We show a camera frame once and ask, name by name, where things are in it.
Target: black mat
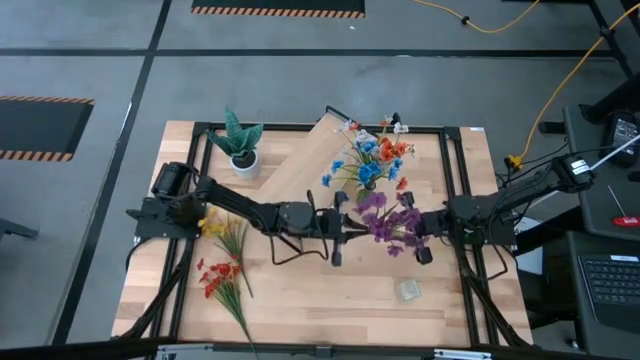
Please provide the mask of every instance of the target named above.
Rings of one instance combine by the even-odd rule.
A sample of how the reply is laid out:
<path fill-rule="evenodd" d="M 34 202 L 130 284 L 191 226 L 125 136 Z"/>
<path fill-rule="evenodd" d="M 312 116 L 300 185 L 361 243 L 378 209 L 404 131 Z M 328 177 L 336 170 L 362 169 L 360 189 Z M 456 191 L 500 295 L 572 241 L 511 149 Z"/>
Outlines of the black mat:
<path fill-rule="evenodd" d="M 193 0 L 191 12 L 206 15 L 365 17 L 364 0 Z"/>
<path fill-rule="evenodd" d="M 0 159 L 69 161 L 95 101 L 0 96 Z"/>

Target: white pot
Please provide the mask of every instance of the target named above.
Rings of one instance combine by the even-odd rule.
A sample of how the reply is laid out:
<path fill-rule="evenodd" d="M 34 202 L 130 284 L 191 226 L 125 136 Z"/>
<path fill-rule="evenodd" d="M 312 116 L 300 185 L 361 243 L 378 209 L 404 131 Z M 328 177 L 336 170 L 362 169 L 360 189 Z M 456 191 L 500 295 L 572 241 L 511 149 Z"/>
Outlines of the white pot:
<path fill-rule="evenodd" d="M 233 171 L 235 171 L 236 176 L 238 176 L 240 179 L 251 180 L 260 174 L 260 156 L 255 150 L 253 151 L 253 153 L 256 155 L 256 160 L 253 162 L 253 165 L 249 166 L 248 168 L 241 169 L 233 163 L 233 158 L 229 159 L 231 168 L 233 169 Z"/>

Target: concrete floor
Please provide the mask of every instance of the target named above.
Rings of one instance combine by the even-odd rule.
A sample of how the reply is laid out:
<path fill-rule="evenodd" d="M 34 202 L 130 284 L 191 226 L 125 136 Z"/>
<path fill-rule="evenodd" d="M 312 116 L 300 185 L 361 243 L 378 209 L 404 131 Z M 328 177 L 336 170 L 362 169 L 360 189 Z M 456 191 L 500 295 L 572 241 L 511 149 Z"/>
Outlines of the concrete floor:
<path fill-rule="evenodd" d="M 609 22 L 622 13 L 618 2 L 599 3 Z M 540 5 L 514 28 L 484 35 L 409 0 L 366 4 L 366 19 L 336 20 L 192 15 L 190 1 L 173 0 L 159 48 L 586 49 L 598 36 L 585 6 Z M 0 177 L 0 217 L 40 229 L 35 242 L 8 236 L 0 245 L 0 348 L 50 341 L 144 60 L 142 56 L 2 56 L 3 50 L 147 49 L 161 5 L 161 0 L 0 3 L 0 93 L 96 99 L 73 161 L 0 162 L 0 173 L 10 174 Z M 489 28 L 507 23 L 527 5 L 448 0 L 447 6 Z M 617 36 L 637 70 L 637 34 L 625 23 Z M 264 122 L 313 122 L 327 104 L 364 123 L 399 112 L 408 124 L 484 127 L 494 166 L 502 170 L 502 158 L 522 150 L 537 113 L 576 62 L 575 58 L 156 57 L 69 341 L 104 340 L 110 335 L 135 226 L 124 211 L 137 208 L 146 194 L 167 120 L 221 120 L 225 105 L 243 120 Z M 590 60 L 560 94 L 546 120 L 561 120 L 562 106 L 595 101 L 623 80 L 616 62 Z M 538 134 L 530 157 L 561 144 L 562 137 Z M 576 203 L 575 197 L 557 196 L 529 216 L 543 220 Z M 564 347 L 566 328 L 543 330 L 534 333 L 536 343 Z"/>

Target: wooden board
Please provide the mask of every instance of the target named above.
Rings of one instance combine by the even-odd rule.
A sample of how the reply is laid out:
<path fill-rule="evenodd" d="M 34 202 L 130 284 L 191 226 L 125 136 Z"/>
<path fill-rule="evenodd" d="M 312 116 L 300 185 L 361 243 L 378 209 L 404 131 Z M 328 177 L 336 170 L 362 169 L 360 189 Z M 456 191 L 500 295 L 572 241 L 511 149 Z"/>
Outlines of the wooden board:
<path fill-rule="evenodd" d="M 340 142 L 341 135 L 333 133 L 334 124 L 339 124 L 339 120 L 327 115 L 314 129 L 318 130 L 315 135 L 313 132 L 265 131 L 258 145 L 263 160 L 262 172 L 260 177 L 251 181 L 235 177 L 228 157 L 214 148 L 209 175 L 221 184 L 260 201 L 292 200 L 287 194 L 295 194 L 296 200 L 305 200 L 304 191 L 310 188 L 317 203 L 327 202 L 335 189 L 332 188 L 331 192 L 323 190 L 326 188 L 319 186 L 318 174 L 328 172 L 331 160 L 340 152 L 341 146 L 336 144 Z M 167 123 L 153 178 L 162 163 L 185 161 L 192 128 L 193 122 Z M 496 191 L 484 132 L 470 128 L 462 128 L 461 132 L 473 193 Z M 308 157 L 314 152 L 307 149 L 310 146 L 307 136 L 325 139 L 329 154 Z M 447 195 L 437 136 L 408 134 L 403 139 L 414 143 L 417 149 L 415 159 L 406 159 L 401 170 L 401 175 L 409 179 L 408 189 L 414 193 L 416 206 L 421 211 L 441 208 Z M 455 169 L 455 153 L 452 151 L 451 154 Z M 196 159 L 196 166 L 200 164 L 200 158 L 201 154 Z M 311 173 L 305 173 L 305 169 L 312 167 Z M 288 174 L 289 181 L 283 174 Z M 284 177 L 277 182 L 271 180 L 280 176 Z M 394 193 L 394 184 L 382 182 L 379 186 L 379 190 L 387 194 Z M 255 231 L 247 236 L 247 275 L 255 298 L 250 298 L 244 291 L 242 304 L 255 342 L 469 346 L 456 260 L 452 249 L 438 239 L 429 242 L 434 261 L 426 266 L 419 265 L 410 254 L 390 258 L 384 245 L 363 237 L 343 247 L 343 266 L 334 268 L 317 256 L 274 266 L 267 238 Z M 307 246 L 318 248 L 320 242 L 307 240 L 305 249 Z M 141 247 L 132 257 L 114 322 L 114 335 L 128 330 L 156 294 L 166 247 L 166 239 L 157 239 Z M 286 247 L 280 245 L 276 254 L 280 257 L 291 255 Z M 485 249 L 484 255 L 489 274 L 501 270 L 493 249 Z M 531 341 L 516 266 L 508 255 L 504 256 L 510 271 L 490 283 L 492 297 L 520 336 Z M 185 341 L 246 342 L 230 314 L 219 303 L 204 298 L 202 286 L 197 283 L 200 274 L 195 270 L 195 263 L 201 257 L 208 263 L 224 259 L 212 239 L 196 242 L 179 338 Z M 408 278 L 418 282 L 423 295 L 403 302 L 397 296 L 396 286 Z M 171 308 L 168 306 L 165 311 L 162 334 L 167 333 Z M 486 339 L 479 303 L 476 303 L 476 313 L 481 338 Z"/>

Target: blue flower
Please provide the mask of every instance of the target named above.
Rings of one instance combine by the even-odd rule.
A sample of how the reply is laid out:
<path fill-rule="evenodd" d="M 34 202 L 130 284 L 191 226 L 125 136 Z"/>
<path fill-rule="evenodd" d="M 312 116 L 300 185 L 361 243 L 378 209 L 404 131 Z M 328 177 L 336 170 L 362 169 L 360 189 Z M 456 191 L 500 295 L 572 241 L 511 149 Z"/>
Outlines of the blue flower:
<path fill-rule="evenodd" d="M 389 168 L 389 180 L 395 180 L 398 177 L 398 168 L 390 167 Z"/>
<path fill-rule="evenodd" d="M 322 177 L 322 185 L 329 187 L 329 182 L 331 181 L 331 174 L 327 174 Z"/>
<path fill-rule="evenodd" d="M 331 172 L 333 172 L 335 174 L 336 171 L 338 171 L 338 169 L 340 169 L 342 167 L 342 165 L 344 165 L 344 161 L 342 161 L 342 160 L 334 160 L 333 161 L 333 165 L 331 165 Z"/>
<path fill-rule="evenodd" d="M 402 166 L 402 159 L 400 158 L 393 159 L 393 167 L 396 169 L 400 169 L 400 166 Z"/>
<path fill-rule="evenodd" d="M 367 141 L 364 144 L 359 144 L 360 151 L 365 154 L 370 154 L 373 150 L 378 147 L 378 143 L 375 141 Z"/>
<path fill-rule="evenodd" d="M 371 180 L 372 175 L 373 173 L 371 172 L 371 169 L 369 169 L 367 165 L 360 166 L 360 169 L 358 170 L 358 180 L 360 180 L 362 184 L 369 183 L 369 180 Z"/>
<path fill-rule="evenodd" d="M 367 166 L 369 167 L 372 175 L 378 175 L 382 173 L 382 168 L 380 167 L 380 165 L 378 165 L 378 163 L 372 162 Z"/>

